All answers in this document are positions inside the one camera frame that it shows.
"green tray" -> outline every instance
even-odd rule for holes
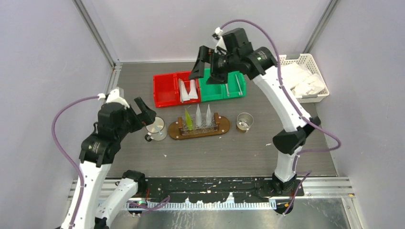
[[[242,89],[242,95],[239,95],[239,86],[236,81],[236,76],[238,77]],[[238,71],[228,73],[229,96],[227,96],[225,84],[206,84],[209,77],[210,69],[206,68],[204,70],[204,78],[198,79],[198,83],[200,84],[201,102],[246,96],[246,82],[242,73]]]

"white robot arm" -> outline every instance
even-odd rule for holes
[[[314,130],[314,127],[306,123],[303,118],[315,125],[320,125],[320,120],[317,117],[311,118],[292,92],[287,90],[292,102],[302,114],[297,113],[278,81],[277,62],[274,56],[266,47],[253,50],[244,29],[236,28],[223,33],[220,28],[217,28],[213,37],[217,40],[215,49],[200,47],[189,78],[203,78],[204,63],[209,63],[211,69],[207,84],[225,84],[229,72],[240,71],[263,91],[284,127],[273,137],[274,146],[279,152],[272,186],[281,194],[289,190],[294,183],[296,179],[294,159],[301,151],[306,138]]]
[[[79,167],[84,183],[78,180],[61,229],[107,229],[126,201],[137,192],[146,190],[145,175],[128,170],[115,191],[101,206],[98,205],[101,187],[115,154],[121,148],[121,141],[128,133],[152,124],[156,117],[156,113],[140,97],[135,102],[141,113],[136,114],[119,88],[108,95],[99,94],[99,98],[106,98],[106,103],[98,112],[98,122],[94,123],[93,133],[81,145]]]

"white plastic basket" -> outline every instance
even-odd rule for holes
[[[322,74],[320,74],[318,66],[315,63],[314,58],[311,54],[297,54],[297,55],[280,55],[280,63],[281,66],[291,64],[296,62],[299,65],[303,65],[308,68],[312,74],[320,75],[323,84],[325,85],[325,89],[323,89],[318,94],[312,95],[304,95],[304,96],[296,96],[298,102],[304,103],[317,103],[320,102],[323,98],[329,95],[328,87],[326,86],[325,81],[323,80]]]

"metal cup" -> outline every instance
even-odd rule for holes
[[[253,116],[249,113],[240,113],[236,118],[236,129],[239,132],[246,133],[253,124]]]

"white wall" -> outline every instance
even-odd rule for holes
[[[52,141],[52,119],[104,92],[111,68],[71,0],[3,0],[0,28],[0,228],[56,228],[77,175]],[[76,160],[98,107],[72,107],[57,123]]]
[[[404,228],[405,2],[341,1],[311,52],[330,96],[322,125],[371,229]]]
[[[90,0],[122,62],[184,61],[201,45],[214,47],[216,27],[248,19],[274,38],[281,54],[301,53],[328,0]],[[245,28],[254,48],[269,47],[260,32]]]

